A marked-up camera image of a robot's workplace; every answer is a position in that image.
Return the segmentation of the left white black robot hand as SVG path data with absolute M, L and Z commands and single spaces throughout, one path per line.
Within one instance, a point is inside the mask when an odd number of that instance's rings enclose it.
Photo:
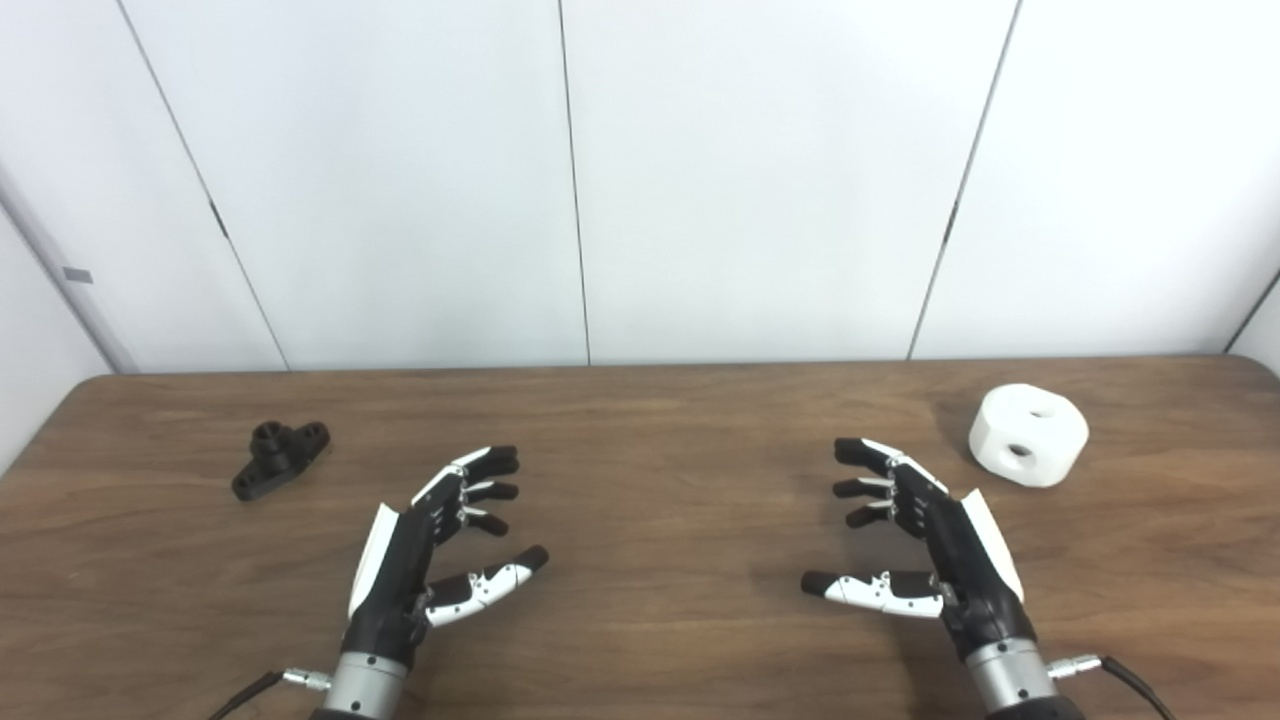
M 411 669 L 431 629 L 481 612 L 545 566 L 549 553 L 535 544 L 506 562 L 428 580 L 435 551 L 462 529 L 508 533 L 503 520 L 475 505 L 516 498 L 518 487 L 503 479 L 518 466 L 515 446 L 481 447 L 444 465 L 402 509 L 378 507 L 349 594 L 342 653 Z

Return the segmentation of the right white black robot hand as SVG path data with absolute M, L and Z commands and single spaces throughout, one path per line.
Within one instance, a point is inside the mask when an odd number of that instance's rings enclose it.
M 882 614 L 938 619 L 960 660 L 988 644 L 1037 641 L 1009 547 L 978 491 L 956 498 L 915 459 L 873 439 L 837 438 L 833 451 L 837 462 L 870 471 L 832 486 L 838 498 L 865 500 L 846 516 L 847 525 L 891 523 L 924 543 L 932 566 L 858 577 L 805 571 L 803 592 Z

